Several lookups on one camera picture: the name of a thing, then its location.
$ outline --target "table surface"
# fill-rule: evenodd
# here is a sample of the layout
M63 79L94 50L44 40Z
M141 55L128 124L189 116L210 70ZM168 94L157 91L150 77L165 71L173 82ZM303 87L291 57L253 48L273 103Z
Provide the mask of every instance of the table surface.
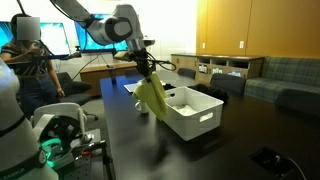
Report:
M172 85L196 82L158 72ZM221 125L184 141L153 113L142 116L124 84L141 77L100 81L117 180L275 179L251 156L269 147L293 159L307 179L320 179L320 120L249 96L228 93ZM302 179L297 169L283 179Z

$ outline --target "monitor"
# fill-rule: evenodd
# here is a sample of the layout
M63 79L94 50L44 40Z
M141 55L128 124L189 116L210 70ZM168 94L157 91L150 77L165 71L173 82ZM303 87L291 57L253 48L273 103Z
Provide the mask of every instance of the monitor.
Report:
M93 14L97 19L104 19L108 14ZM75 28L78 36L78 41L80 45L80 50L83 53L95 53L95 52L117 52L126 51L127 43L126 41L121 41L119 43L100 45L96 43L86 30L84 30L77 22L75 23Z
M54 55L68 55L70 48L63 23L40 23L41 40ZM0 47L12 39L10 22L0 22Z

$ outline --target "couch cushion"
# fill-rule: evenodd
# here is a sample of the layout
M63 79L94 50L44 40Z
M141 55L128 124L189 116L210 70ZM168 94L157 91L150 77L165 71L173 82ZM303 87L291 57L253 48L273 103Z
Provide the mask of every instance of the couch cushion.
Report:
M320 94L320 87L308 86L285 81L277 81L267 78L247 79L245 94L256 98L275 102L278 94L283 89L296 89Z
M266 57L261 77L320 87L320 60Z

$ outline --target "chair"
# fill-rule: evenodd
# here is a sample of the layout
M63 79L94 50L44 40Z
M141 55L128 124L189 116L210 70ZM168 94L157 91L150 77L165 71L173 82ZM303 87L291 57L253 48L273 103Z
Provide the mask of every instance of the chair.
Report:
M71 102L79 104L80 106L89 102L92 97L85 92L91 89L91 85L87 82L73 81L67 72L57 73L60 85L65 93L65 97L61 99L61 102ZM87 116L93 116L95 120L98 120L98 116L86 112Z
M276 98L275 104L320 117L320 94L317 93L296 89L283 89Z
M246 79L244 78L220 73L213 74L210 80L211 86L238 94L244 93L245 84Z
M186 76L192 79L196 78L196 71L188 68L179 68L178 74L181 76Z

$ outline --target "person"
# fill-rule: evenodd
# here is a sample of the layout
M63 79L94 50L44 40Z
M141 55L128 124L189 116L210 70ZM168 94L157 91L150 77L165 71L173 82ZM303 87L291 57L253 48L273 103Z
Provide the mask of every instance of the person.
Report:
M19 17L30 16L16 14L12 17L10 28L13 37L2 47L0 57L18 76L21 109L30 120L37 108L59 103L65 95L52 62L47 59L35 60L36 56L49 55L49 52L35 41L17 39Z

